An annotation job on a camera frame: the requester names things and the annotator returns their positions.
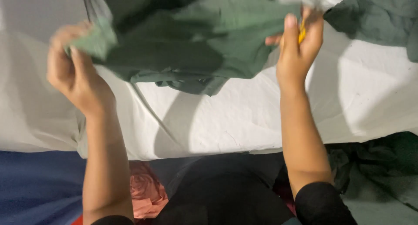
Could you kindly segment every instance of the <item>yellow object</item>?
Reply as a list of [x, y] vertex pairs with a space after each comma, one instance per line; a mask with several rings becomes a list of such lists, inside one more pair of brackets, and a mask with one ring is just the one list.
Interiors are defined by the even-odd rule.
[[299, 26], [299, 38], [298, 38], [299, 44], [303, 41], [305, 36], [306, 36], [305, 19], [303, 19]]

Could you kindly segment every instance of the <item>dark green cloth pile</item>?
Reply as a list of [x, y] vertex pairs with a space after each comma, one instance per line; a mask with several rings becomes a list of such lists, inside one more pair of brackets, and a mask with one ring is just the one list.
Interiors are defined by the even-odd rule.
[[400, 132], [327, 151], [335, 187], [359, 224], [417, 224], [418, 136]]
[[155, 82], [190, 94], [213, 95], [228, 78], [253, 78], [300, 4], [273, 0], [104, 0], [112, 21], [70, 45], [129, 82]]
[[351, 39], [406, 47], [418, 62], [418, 0], [343, 0], [324, 14], [332, 27]]

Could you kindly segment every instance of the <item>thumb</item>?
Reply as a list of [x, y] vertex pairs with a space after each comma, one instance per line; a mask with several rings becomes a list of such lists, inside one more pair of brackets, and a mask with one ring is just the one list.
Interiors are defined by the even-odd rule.
[[282, 38], [281, 52], [299, 53], [298, 37], [298, 19], [294, 14], [287, 14], [285, 17], [285, 32]]
[[91, 57], [73, 46], [71, 47], [71, 59], [77, 76], [89, 77], [96, 73]]

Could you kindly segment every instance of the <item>black sleeve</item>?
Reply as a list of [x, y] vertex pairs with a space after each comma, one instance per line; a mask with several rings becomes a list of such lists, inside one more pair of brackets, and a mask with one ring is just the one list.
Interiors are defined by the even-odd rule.
[[308, 184], [296, 195], [296, 215], [304, 225], [357, 224], [337, 190], [329, 183]]
[[125, 216], [111, 215], [103, 217], [91, 225], [133, 225], [133, 222]]

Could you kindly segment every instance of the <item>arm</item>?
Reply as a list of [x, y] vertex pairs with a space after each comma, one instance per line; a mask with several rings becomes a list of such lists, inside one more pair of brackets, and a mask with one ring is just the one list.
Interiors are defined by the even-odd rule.
[[133, 220], [128, 158], [115, 97], [90, 57], [72, 49], [71, 61], [63, 50], [63, 45], [86, 33], [88, 27], [67, 26], [51, 39], [47, 78], [86, 116], [89, 158], [83, 185], [83, 223], [109, 215]]
[[[304, 9], [304, 16], [310, 9]], [[304, 41], [298, 43], [297, 19], [288, 15], [280, 40], [277, 80], [280, 86], [283, 154], [293, 196], [312, 182], [333, 184], [327, 152], [316, 129], [308, 96], [306, 75], [322, 45], [323, 19], [310, 25]]]

